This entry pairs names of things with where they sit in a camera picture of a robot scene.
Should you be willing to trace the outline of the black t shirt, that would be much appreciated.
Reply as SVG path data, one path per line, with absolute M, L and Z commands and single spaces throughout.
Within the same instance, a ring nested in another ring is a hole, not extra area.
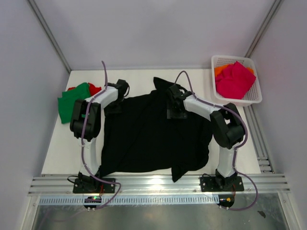
M 166 90 L 172 83 L 158 77 L 153 83 L 149 94 L 125 99 L 119 113 L 104 110 L 101 176 L 171 169 L 176 182 L 207 164 L 210 121 L 192 112 L 185 119 L 168 119 Z

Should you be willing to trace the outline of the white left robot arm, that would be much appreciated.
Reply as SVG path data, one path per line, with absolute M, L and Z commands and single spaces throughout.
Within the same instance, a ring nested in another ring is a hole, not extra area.
M 101 130 L 101 112 L 105 115 L 120 114 L 121 103 L 128 95 L 129 84 L 125 80 L 108 83 L 106 87 L 87 99 L 77 99 L 74 103 L 70 130 L 81 146 L 82 165 L 78 180 L 85 189 L 94 193 L 100 188 L 99 166 L 96 159 L 96 138 Z

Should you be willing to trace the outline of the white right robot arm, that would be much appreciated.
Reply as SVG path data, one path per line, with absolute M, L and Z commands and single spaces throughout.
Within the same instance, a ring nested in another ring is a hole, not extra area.
M 247 139 L 247 128 L 237 107 L 233 103 L 219 105 L 207 102 L 177 84 L 169 87 L 166 95 L 168 119 L 185 119 L 187 112 L 192 112 L 210 121 L 213 137 L 219 145 L 219 163 L 213 184 L 222 191 L 234 188 L 237 148 Z

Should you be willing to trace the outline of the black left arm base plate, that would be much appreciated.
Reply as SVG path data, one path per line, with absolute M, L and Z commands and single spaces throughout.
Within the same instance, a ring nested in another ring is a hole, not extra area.
M 114 194 L 115 178 L 105 178 L 105 181 L 112 183 L 100 182 L 93 177 L 76 178 L 74 180 L 74 194 Z

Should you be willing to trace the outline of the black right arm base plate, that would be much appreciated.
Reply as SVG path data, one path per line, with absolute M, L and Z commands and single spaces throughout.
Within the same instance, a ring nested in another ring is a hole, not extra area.
M 222 176 L 216 177 L 204 173 L 200 177 L 200 186 L 202 192 L 242 192 L 245 190 L 242 178 L 237 174 L 224 179 Z

